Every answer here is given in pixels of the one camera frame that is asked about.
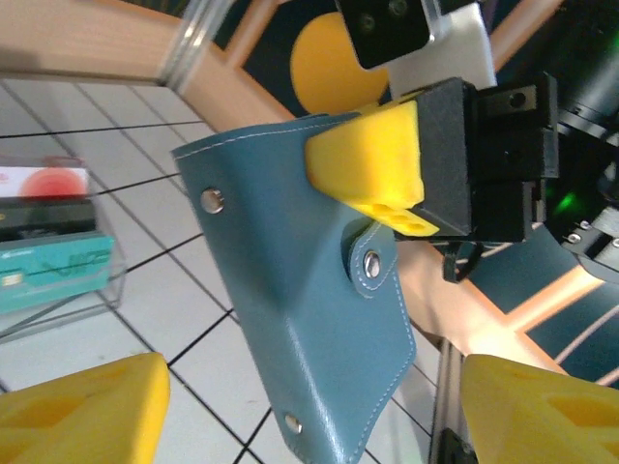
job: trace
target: black grout line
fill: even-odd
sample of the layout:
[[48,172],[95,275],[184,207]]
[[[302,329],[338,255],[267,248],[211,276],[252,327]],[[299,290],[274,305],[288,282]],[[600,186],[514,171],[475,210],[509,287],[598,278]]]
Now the black grout line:
[[168,367],[171,367],[172,365],[174,365],[175,363],[177,363],[181,358],[183,358],[190,350],[191,348],[193,348],[195,345],[197,345],[200,341],[202,341],[202,339],[208,335],[210,332],[213,331],[213,329],[218,326],[221,322],[223,322],[229,315],[230,312],[232,312],[232,309],[230,309],[228,312],[226,312],[222,317],[220,317],[217,321],[215,321],[211,327],[209,327],[206,331],[204,331],[201,335],[199,335],[194,341],[192,341],[189,345],[187,345],[183,350],[181,350],[181,352],[176,355],[174,358],[172,358],[172,360],[167,364]]
[[[141,220],[139,220],[139,219],[137,218],[137,216],[136,216],[136,215],[135,215],[135,214],[134,214],[134,213],[133,213],[133,212],[132,212],[132,211],[131,211],[128,207],[127,207],[127,205],[125,205],[125,203],[123,203],[123,202],[120,200],[120,198],[118,198],[118,197],[115,195],[115,193],[114,193],[114,192],[110,193],[110,194],[109,194],[109,196],[111,196],[111,197],[112,197],[112,198],[116,201],[116,203],[118,203],[118,204],[120,205],[120,207],[121,207],[121,208],[125,211],[125,213],[127,213],[127,214],[129,215],[129,217],[130,217],[130,218],[132,218],[135,222],[137,222],[137,224],[138,224],[138,225],[139,225],[139,226],[140,226],[140,227],[144,230],[144,232],[146,232],[146,234],[147,234],[147,235],[148,235],[151,239],[153,239],[153,240],[155,241],[155,243],[156,243],[157,245],[159,245],[161,248],[165,249],[165,244],[164,244],[161,240],[159,240],[159,239],[157,238],[157,236],[156,236],[155,234],[153,234],[153,232],[151,232],[151,231],[150,231],[150,229],[149,229],[148,227],[146,227],[146,225],[145,225],[144,223],[142,223],[142,221],[141,221]],[[185,274],[187,274],[187,275],[190,277],[190,279],[191,279],[191,280],[193,280],[193,282],[194,282],[196,285],[198,285],[198,286],[202,289],[202,291],[204,291],[204,293],[206,293],[206,294],[207,294],[207,295],[211,298],[211,300],[213,300],[213,302],[215,302],[215,304],[216,304],[217,306],[219,306],[219,307],[221,308],[221,310],[222,310],[222,311],[226,312],[226,311],[228,311],[228,310],[229,310],[229,308],[228,308],[228,307],[225,307],[225,306],[224,306],[224,305],[223,305],[223,304],[222,304],[222,303],[221,303],[221,302],[220,302],[220,301],[219,301],[219,300],[215,297],[215,295],[213,295],[213,294],[211,293],[211,291],[210,291],[209,289],[207,289],[207,288],[204,286],[204,284],[203,284],[202,282],[200,282],[200,280],[199,280],[199,279],[198,279],[195,275],[193,275],[193,273],[192,273],[189,269],[187,269],[187,267],[185,267],[185,265],[184,265],[184,264],[182,264],[182,263],[181,263],[181,261],[180,261],[180,260],[179,260],[176,256],[174,256],[174,254],[173,254],[173,253],[169,253],[169,254],[168,254],[168,256],[170,257],[170,259],[172,259],[172,261],[174,261],[174,262],[175,262],[175,263],[176,263],[176,264],[177,264],[177,265],[178,265],[178,266],[179,266],[179,267],[180,267],[180,268],[181,268],[181,269],[185,272]]]
[[[156,108],[155,106],[153,106],[152,104],[150,104],[150,103],[149,103],[149,102],[148,102],[148,101],[147,101],[144,97],[142,97],[141,95],[139,95],[139,92],[137,92],[137,91],[133,88],[133,86],[132,86],[132,85],[128,85],[127,87],[129,87],[129,90],[131,90],[131,91],[132,91],[132,92],[133,92],[133,93],[134,93],[134,94],[135,94],[135,95],[136,95],[136,96],[137,96],[140,100],[142,100],[142,102],[143,102],[146,106],[148,106],[148,107],[150,108],[150,110],[151,110],[151,111],[153,111],[153,112],[154,112],[154,113],[155,113],[155,114],[159,117],[159,119],[161,119],[162,121],[166,121],[166,122],[167,122],[167,119],[165,119],[165,118],[163,117],[163,115],[162,115],[162,114],[161,114],[161,113],[157,110],[157,108]],[[183,101],[183,99],[181,99],[181,97],[180,97],[180,96],[179,96],[176,92],[174,92],[174,91],[173,91],[173,90],[171,90],[171,89],[170,89],[170,92],[172,92],[172,93],[176,96],[176,98],[177,98],[178,100],[180,100],[180,101],[181,101],[181,102],[183,102],[183,103],[184,103],[187,107],[189,107],[189,106],[188,106],[188,105],[187,105],[187,104]],[[195,115],[195,117],[197,117],[197,118],[198,118],[198,120],[197,120],[197,121],[193,121],[193,123],[194,123],[194,124],[196,124],[196,123],[197,123],[197,124],[199,124],[199,123],[204,123],[204,121],[202,121],[201,119],[199,119],[199,116],[198,116],[197,114]],[[181,137],[181,139],[182,139],[182,140],[185,140],[185,141],[187,142],[187,140],[185,139],[185,137],[183,137],[183,136],[182,136],[182,135],[181,135],[178,131],[176,131],[176,130],[172,127],[172,125],[174,125],[174,124],[176,124],[176,123],[169,123],[169,122],[168,122],[168,124],[170,125],[170,128],[172,129],[172,131],[173,131],[173,132],[175,132],[175,133],[176,133],[179,137]]]
[[373,459],[373,461],[376,464],[380,464],[380,461],[378,460],[378,458],[376,456],[374,456],[371,452],[369,452],[369,449],[366,449],[366,454]]
[[154,160],[151,158],[151,156],[146,153],[146,151],[139,146],[139,144],[137,144],[137,142],[135,142],[135,140],[133,140],[128,134],[127,132],[123,129],[122,125],[118,124],[116,122],[116,120],[112,117],[111,114],[109,114],[100,104],[97,103],[97,101],[88,93],[86,92],[80,85],[78,84],[74,84],[74,87],[77,89],[77,91],[82,94],[84,96],[84,98],[86,100],[88,100],[90,102],[90,104],[92,104],[95,108],[97,108],[99,110],[99,112],[106,117],[111,123],[112,125],[114,125],[114,127],[120,131],[121,135],[123,135],[123,137],[125,137],[127,139],[127,141],[129,141],[129,143],[131,143],[133,145],[133,147],[140,152],[143,156],[146,157],[147,160],[150,161],[150,163],[158,170],[160,171],[164,176],[167,175],[167,173],[163,170],[163,168]]
[[[1,79],[0,79],[0,86],[2,86],[3,88],[5,88],[5,90],[14,98],[14,100],[16,102],[18,102],[23,109],[28,112],[34,119],[35,121],[37,121],[46,131],[49,131],[49,127],[47,126],[47,124],[39,117],[39,115],[37,115],[26,103],[25,101],[23,101],[15,92],[13,92]],[[83,89],[81,89],[81,87],[75,85],[75,87],[82,93],[84,93]],[[89,95],[85,94],[84,95],[87,96],[88,100],[92,102],[92,99],[90,98]],[[73,156],[74,158],[79,158],[76,153],[71,149],[71,147],[69,147],[64,140],[62,140],[62,138],[58,137],[57,135],[52,135],[54,137],[54,139],[60,144],[60,146],[62,148],[64,148],[68,154],[70,154],[71,156]],[[107,189],[108,191],[110,191],[109,195],[116,201],[116,203],[118,203],[120,205],[120,207],[125,211],[125,213],[127,213],[129,215],[130,218],[132,218],[143,230],[144,232],[146,232],[146,234],[151,237],[151,239],[153,239],[155,241],[156,244],[158,244],[161,248],[165,249],[165,245],[157,238],[157,236],[155,236],[155,234],[153,234],[148,227],[146,227],[145,224],[142,223],[141,220],[139,220],[134,214],[133,212],[122,202],[120,201],[120,198],[118,198],[113,191],[111,191],[111,189],[107,188],[107,185],[102,182],[92,171],[90,172],[90,176],[96,181],[98,182],[104,189]],[[176,186],[176,188],[178,190],[181,191],[181,193],[185,196],[187,196],[186,193],[184,193],[178,185],[174,184]],[[216,297],[215,295],[213,295],[205,286],[202,282],[200,282],[195,275],[193,275],[193,273],[187,269],[187,267],[185,267],[185,265],[183,265],[177,258],[176,256],[174,256],[173,254],[169,254],[170,258],[181,267],[181,269],[183,269],[183,271],[193,280],[193,282],[195,282],[210,298],[211,300],[213,300],[213,302],[215,302],[216,305],[218,305],[221,310],[223,311],[228,311],[228,308],[225,307]]]
[[178,249],[180,247],[182,247],[183,245],[186,245],[190,242],[193,242],[195,239],[199,239],[200,237],[202,237],[203,234],[197,234],[189,239],[184,240],[183,242],[181,242],[180,244],[176,244],[175,246],[172,246],[168,249],[165,249],[163,251],[160,251],[157,254],[154,254],[153,256],[151,256],[150,258],[145,259],[144,261],[140,261],[137,264],[134,264],[133,266],[131,266],[130,268],[127,268],[127,274],[130,273],[131,271],[135,271],[136,269],[141,268],[142,266],[148,264],[148,263],[152,263],[153,261],[155,261],[157,258],[161,258],[162,256],[166,256],[170,251],[174,251],[175,249]]
[[254,429],[253,433],[250,435],[249,439],[243,445],[243,449],[241,449],[241,452],[239,453],[238,456],[236,456],[236,459],[234,460],[232,464],[238,464],[239,462],[241,462],[241,459],[243,459],[243,455],[246,453],[246,451],[250,449],[251,442],[253,442],[253,439],[258,435],[258,433],[260,432],[260,429],[262,428],[264,423],[267,421],[272,411],[273,410],[271,408],[267,410],[266,414],[262,417],[262,419],[260,420],[256,428]]
[[249,454],[253,459],[255,459],[255,462],[257,462],[258,464],[264,464],[264,461],[260,459],[258,455],[251,449],[247,448],[246,453]]
[[221,308],[221,310],[223,311],[228,311],[230,308],[229,307],[225,307],[223,305],[222,302],[220,302],[217,297],[215,295],[213,295],[213,293],[211,293],[211,291],[206,288],[206,286],[195,276],[193,275],[193,273],[187,268],[187,266],[185,266],[180,259],[178,259],[176,256],[174,256],[173,253],[169,254],[169,257],[171,258],[172,261],[174,261],[183,271],[185,271],[185,274],[187,274],[191,280],[193,280],[193,282],[200,287],[204,293],[206,293],[209,297],[211,297],[211,300],[213,300],[217,306],[219,306]]
[[[51,135],[51,137],[56,141],[56,143],[58,143],[58,145],[60,145],[70,157],[81,160],[77,153],[69,145],[67,145],[61,137],[54,134],[51,128],[47,125],[47,123],[30,106],[28,106],[28,104],[17,93],[15,93],[11,89],[11,87],[9,87],[2,79],[0,79],[0,87],[2,87],[13,98],[13,100],[15,100],[21,106],[21,108],[30,115],[30,117],[32,117],[32,119],[34,119],[43,129],[46,130],[45,135]],[[90,169],[88,170],[88,173],[94,181],[100,184],[103,188],[107,188],[107,185],[102,182],[101,179]]]
[[416,365],[416,364],[414,364],[414,363],[413,363],[413,366],[414,366],[417,370],[419,370],[419,373],[420,373],[420,374],[422,374],[424,377],[426,377],[426,379],[427,379],[427,380],[428,380],[431,384],[433,384],[436,388],[438,388],[438,385],[436,385],[436,382],[432,381],[432,379],[430,379],[430,378],[427,376],[427,374],[426,374],[426,373],[425,373],[425,372],[424,372],[424,371],[423,371],[423,370],[422,370],[422,369],[421,369],[418,365]]
[[[153,347],[153,345],[151,345],[148,341],[146,341],[144,339],[144,337],[132,326],[132,324],[125,319],[122,314],[120,314],[118,312],[117,309],[111,309],[111,312],[116,316],[116,318],[120,321],[120,323],[125,326],[125,328],[130,331],[147,349],[149,349],[150,351],[157,353],[157,350],[155,350],[155,348]],[[204,401],[204,399],[202,399],[200,397],[199,394],[197,394],[197,392],[192,388],[192,386],[185,381],[185,379],[183,379],[183,377],[180,376],[180,374],[178,372],[176,372],[173,368],[169,367],[168,371],[170,373],[170,375],[174,376],[176,378],[176,380],[178,380],[181,384],[183,384],[183,386],[185,387],[185,389],[209,412],[211,413],[211,415],[215,418],[216,421],[218,421],[220,423],[220,425],[225,428],[228,433],[230,433],[230,435],[232,435],[232,437],[234,437],[234,439],[239,442],[239,444],[241,444],[242,446],[244,446],[245,444],[243,443],[243,440],[241,440],[241,438],[234,432],[234,430],[232,430],[232,428],[213,410],[213,408],[211,408],[206,401]]]
[[135,336],[135,338],[137,338],[139,341],[142,342],[142,344],[148,348],[150,351],[154,352],[154,353],[159,353],[155,347],[153,345],[151,345],[148,341],[146,341],[146,338],[144,338],[142,336],[142,334],[140,332],[137,331],[137,329],[131,325],[131,323],[125,319],[125,317],[123,317],[123,315],[118,312],[118,309],[114,309],[111,308],[110,309],[111,313],[114,314],[114,316],[116,316],[116,319],[118,319],[120,321],[120,323],[125,326],[125,328],[131,332],[133,334],[133,336]]
[[185,387],[185,389],[192,394],[192,396],[209,412],[211,413],[211,415],[217,420],[217,422],[220,423],[220,425],[225,428],[228,433],[230,435],[232,435],[232,437],[234,437],[234,439],[239,442],[239,444],[241,444],[242,446],[244,445],[243,440],[241,440],[241,437],[239,437],[236,432],[234,432],[234,430],[232,430],[232,427],[230,427],[221,417],[219,414],[217,414],[213,408],[211,408],[208,403],[206,401],[204,401],[202,399],[202,397],[197,394],[197,392],[193,389],[193,387],[183,378],[181,377],[181,375],[176,372],[173,368],[169,368],[168,369],[170,374],[173,375],[176,380],[178,380],[181,384],[183,384],[183,387]]
[[[128,87],[131,89],[131,91],[132,91],[132,92],[134,92],[134,93],[137,95],[137,97],[138,97],[140,100],[142,100],[142,101],[144,102],[144,104],[146,104],[146,106],[148,106],[148,107],[151,109],[151,111],[153,111],[153,112],[154,112],[157,116],[159,116],[159,118],[160,118],[160,119],[162,119],[163,121],[165,121],[165,118],[164,118],[164,117],[160,114],[160,112],[159,112],[159,111],[158,111],[158,110],[157,110],[154,106],[152,106],[149,102],[147,102],[147,101],[146,101],[146,99],[144,99],[141,95],[139,95],[139,93],[137,93],[137,91],[136,91],[136,90],[135,90],[132,86],[129,86],[129,85],[128,85]],[[174,94],[176,95],[176,97],[177,97],[177,98],[178,98],[181,102],[183,102],[183,103],[184,103],[187,107],[189,107],[189,105],[188,105],[188,104],[186,104],[186,103],[183,101],[183,99],[181,99],[181,98],[180,98],[180,96],[179,96],[178,94],[176,94],[176,92],[174,92]],[[198,120],[198,121],[195,121],[195,122],[194,122],[194,123],[192,123],[192,124],[205,124],[205,123],[204,123],[204,121],[202,121],[202,120],[200,119],[200,120]],[[176,133],[176,135],[178,135],[178,137],[179,137],[181,140],[185,141],[185,143],[191,143],[191,142],[192,142],[191,140],[188,140],[187,138],[185,138],[185,137],[183,136],[183,134],[181,134],[180,132],[178,132],[174,126],[175,126],[175,123],[169,123],[169,127],[170,127],[170,129],[171,129],[174,133]]]
[[[155,166],[155,168],[160,171],[164,176],[168,176],[169,174],[167,172],[165,172],[165,170],[159,165],[158,162],[156,162],[149,154],[146,150],[144,150],[141,145],[139,143],[137,143],[135,140],[133,140],[133,137],[131,137],[127,131],[125,130],[125,128],[118,124],[116,122],[116,120],[114,120],[114,118],[112,117],[111,114],[109,114],[102,106],[100,106],[97,101],[88,93],[86,92],[86,90],[84,90],[80,85],[78,84],[74,84],[74,87],[86,98],[86,100],[88,100],[93,106],[95,106],[95,108],[97,108],[101,114],[106,117],[115,127],[118,131],[120,131],[121,135],[123,135],[128,141],[129,143],[131,143],[133,145],[133,147],[142,155],[144,155],[146,157],[147,160],[149,160],[151,162],[151,164],[153,164],[153,166]],[[151,107],[150,104],[148,104],[148,102],[146,100],[144,100],[143,98],[141,98],[136,91],[129,85],[126,85],[125,87],[127,87],[130,92],[134,93],[135,95],[137,95],[137,97],[146,104],[147,108],[150,108],[153,113],[159,117],[162,121],[165,121],[165,119],[162,117],[161,114],[159,114],[157,111],[155,111],[155,109],[153,107]],[[175,182],[172,182],[172,185],[178,189],[181,193],[183,193],[183,195],[187,196],[187,194],[180,188],[180,186],[178,184],[176,184]]]
[[170,128],[174,133],[178,133],[172,125],[174,126],[184,126],[188,124],[203,124],[202,121],[188,121],[183,123],[162,123],[162,124],[143,124],[139,126],[123,126],[120,128],[98,128],[98,129],[79,129],[79,130],[51,130],[49,132],[31,132],[31,133],[16,133],[12,135],[0,135],[0,139],[2,138],[28,138],[28,137],[40,137],[43,135],[65,135],[72,133],[83,133],[83,132],[105,132],[105,131],[117,131],[119,129],[131,130],[131,129],[147,129],[147,128]]
[[392,399],[392,401],[393,401],[394,403],[396,403],[396,404],[397,404],[397,406],[398,406],[398,407],[399,407],[399,408],[400,408],[400,409],[404,412],[404,414],[405,414],[406,416],[408,416],[410,419],[412,419],[412,420],[413,420],[413,421],[414,421],[417,425],[419,425],[419,428],[421,428],[422,430],[424,430],[424,431],[426,432],[426,434],[428,435],[428,437],[430,437],[430,438],[432,437],[432,434],[431,434],[431,433],[429,433],[429,432],[426,430],[426,428],[425,428],[425,427],[423,427],[423,426],[421,425],[421,423],[413,417],[413,415],[412,415],[412,414],[410,414],[408,411],[406,411],[406,409],[405,409],[405,408],[404,408],[401,404],[399,404],[399,403],[398,403],[398,401],[397,401],[395,398],[391,398],[391,399]]
[[112,193],[113,191],[131,189],[133,187],[143,186],[144,184],[150,184],[151,182],[162,181],[163,179],[170,179],[172,177],[177,177],[179,175],[180,175],[179,173],[176,173],[176,174],[165,174],[164,176],[156,177],[154,179],[149,179],[147,181],[134,182],[133,184],[128,184],[126,186],[115,187],[115,188],[108,188],[106,190],[98,191],[97,195],[105,195],[106,193]]

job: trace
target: black bracket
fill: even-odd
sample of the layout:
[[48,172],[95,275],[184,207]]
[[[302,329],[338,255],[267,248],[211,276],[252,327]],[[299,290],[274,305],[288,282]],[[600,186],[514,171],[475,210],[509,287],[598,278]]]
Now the black bracket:
[[479,464],[475,451],[451,428],[441,433],[436,464]]

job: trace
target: orange circle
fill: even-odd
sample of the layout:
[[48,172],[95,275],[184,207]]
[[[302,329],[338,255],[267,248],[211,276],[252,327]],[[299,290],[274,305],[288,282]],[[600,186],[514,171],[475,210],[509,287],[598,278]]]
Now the orange circle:
[[309,113],[339,114],[376,103],[389,82],[386,70],[366,71],[359,65],[339,13],[319,16],[301,31],[290,74]]

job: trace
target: screw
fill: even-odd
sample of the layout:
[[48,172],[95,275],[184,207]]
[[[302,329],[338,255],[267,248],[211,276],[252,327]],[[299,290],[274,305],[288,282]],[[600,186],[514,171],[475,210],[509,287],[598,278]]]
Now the screw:
[[580,237],[578,234],[568,235],[568,242],[570,242],[573,245],[579,243],[581,240],[582,240],[582,237]]
[[408,3],[406,0],[391,0],[389,2],[389,13],[395,17],[402,17],[408,11]]
[[526,103],[526,96],[522,92],[510,95],[510,106],[513,109],[521,108]]
[[376,20],[371,14],[363,13],[359,18],[359,27],[364,34],[371,34],[376,27]]

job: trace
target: metal rivet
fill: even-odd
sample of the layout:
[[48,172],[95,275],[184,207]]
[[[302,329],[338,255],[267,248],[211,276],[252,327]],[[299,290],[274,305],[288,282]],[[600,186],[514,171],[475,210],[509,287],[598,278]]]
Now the metal rivet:
[[380,274],[380,257],[376,251],[368,251],[364,257],[364,271],[368,278],[377,278]]
[[568,242],[570,242],[573,245],[579,243],[581,240],[582,240],[582,237],[580,237],[578,234],[568,235]]
[[301,433],[301,431],[303,430],[303,425],[299,422],[297,418],[295,418],[291,414],[286,414],[285,420],[286,425],[288,425],[288,428],[292,433],[296,435],[299,435]]
[[223,196],[216,188],[207,188],[200,196],[202,208],[210,215],[216,215],[223,209]]

